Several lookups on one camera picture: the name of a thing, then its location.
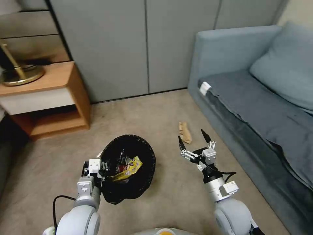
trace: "gray wardrobe door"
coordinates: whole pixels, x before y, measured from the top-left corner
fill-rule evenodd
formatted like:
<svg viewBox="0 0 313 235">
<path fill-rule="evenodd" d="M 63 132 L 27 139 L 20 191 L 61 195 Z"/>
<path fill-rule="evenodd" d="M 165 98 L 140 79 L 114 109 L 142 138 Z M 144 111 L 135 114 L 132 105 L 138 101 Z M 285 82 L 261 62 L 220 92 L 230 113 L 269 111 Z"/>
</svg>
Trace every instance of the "gray wardrobe door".
<svg viewBox="0 0 313 235">
<path fill-rule="evenodd" d="M 92 102 L 148 93 L 144 0 L 53 0 Z"/>
<path fill-rule="evenodd" d="M 147 0 L 150 92 L 187 87 L 195 34 L 213 29 L 219 0 Z"/>
<path fill-rule="evenodd" d="M 273 24 L 285 0 L 221 0 L 216 29 Z"/>
</svg>

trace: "trash can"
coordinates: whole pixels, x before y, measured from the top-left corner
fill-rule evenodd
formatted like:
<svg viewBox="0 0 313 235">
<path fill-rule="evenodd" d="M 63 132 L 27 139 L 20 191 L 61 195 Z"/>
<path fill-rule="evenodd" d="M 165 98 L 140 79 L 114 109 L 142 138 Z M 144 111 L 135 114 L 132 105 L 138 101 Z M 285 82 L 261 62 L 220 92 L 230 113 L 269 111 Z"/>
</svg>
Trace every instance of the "trash can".
<svg viewBox="0 0 313 235">
<path fill-rule="evenodd" d="M 121 154 L 133 159 L 136 156 L 142 162 L 138 171 L 122 182 L 115 182 Z M 124 199 L 140 197 L 150 187 L 156 167 L 156 157 L 147 141 L 136 135 L 122 135 L 112 140 L 101 154 L 101 160 L 108 166 L 106 179 L 102 182 L 102 194 L 105 200 L 114 205 Z"/>
</svg>

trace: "sofa armrest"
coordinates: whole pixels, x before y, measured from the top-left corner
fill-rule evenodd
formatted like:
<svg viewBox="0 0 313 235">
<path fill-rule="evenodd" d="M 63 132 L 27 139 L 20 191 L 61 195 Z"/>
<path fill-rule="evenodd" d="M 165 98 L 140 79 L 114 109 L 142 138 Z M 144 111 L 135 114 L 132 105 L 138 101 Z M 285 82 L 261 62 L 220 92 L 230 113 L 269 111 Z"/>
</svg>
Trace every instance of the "sofa armrest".
<svg viewBox="0 0 313 235">
<path fill-rule="evenodd" d="M 277 25 L 197 33 L 188 88 L 212 74 L 248 69 L 281 31 Z"/>
</svg>

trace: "gray blanket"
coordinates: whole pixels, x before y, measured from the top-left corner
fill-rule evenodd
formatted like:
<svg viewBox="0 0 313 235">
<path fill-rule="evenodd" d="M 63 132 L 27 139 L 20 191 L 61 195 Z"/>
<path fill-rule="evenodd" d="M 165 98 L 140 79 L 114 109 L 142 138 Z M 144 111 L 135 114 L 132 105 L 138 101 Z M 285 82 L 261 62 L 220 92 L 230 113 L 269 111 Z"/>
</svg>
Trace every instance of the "gray blanket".
<svg viewBox="0 0 313 235">
<path fill-rule="evenodd" d="M 313 189 L 312 116 L 272 93 L 245 70 L 201 78 L 199 86 L 204 81 L 230 112 L 273 149 L 281 149 L 286 167 Z"/>
</svg>

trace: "beige carpet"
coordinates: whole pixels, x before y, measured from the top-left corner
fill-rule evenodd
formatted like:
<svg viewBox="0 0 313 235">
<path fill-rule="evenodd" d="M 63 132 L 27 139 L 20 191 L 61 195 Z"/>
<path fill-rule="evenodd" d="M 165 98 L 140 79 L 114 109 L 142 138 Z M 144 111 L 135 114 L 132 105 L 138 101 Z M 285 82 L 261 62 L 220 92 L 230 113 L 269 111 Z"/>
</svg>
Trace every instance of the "beige carpet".
<svg viewBox="0 0 313 235">
<path fill-rule="evenodd" d="M 193 137 L 190 150 L 205 146 L 201 128 L 217 141 L 218 168 L 237 171 L 232 178 L 240 188 L 235 198 L 248 206 L 263 232 L 288 234 L 187 90 L 94 105 L 90 130 L 29 145 L 13 167 L 1 200 L 0 234 L 42 234 L 53 224 L 54 197 L 76 196 L 83 162 L 96 157 L 111 140 L 126 133 L 139 135 L 152 146 L 156 154 L 155 175 L 151 187 L 136 200 L 124 200 L 115 206 L 101 198 L 99 234 L 130 235 L 163 226 L 199 235 L 220 234 L 202 173 L 179 155 L 179 121 L 188 122 Z M 58 220 L 72 203 L 59 199 Z"/>
</svg>

